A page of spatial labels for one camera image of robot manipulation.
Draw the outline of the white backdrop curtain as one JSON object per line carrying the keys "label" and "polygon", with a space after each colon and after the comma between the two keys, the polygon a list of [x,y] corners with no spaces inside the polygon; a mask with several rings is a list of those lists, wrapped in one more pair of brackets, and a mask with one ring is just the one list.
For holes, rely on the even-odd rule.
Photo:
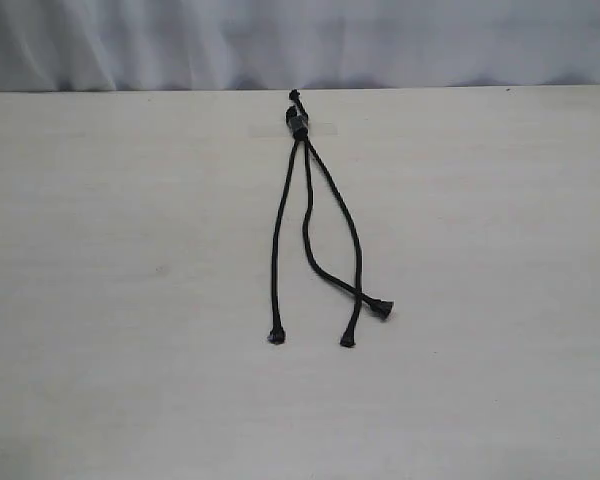
{"label": "white backdrop curtain", "polygon": [[600,84],[600,1],[0,1],[0,91]]}

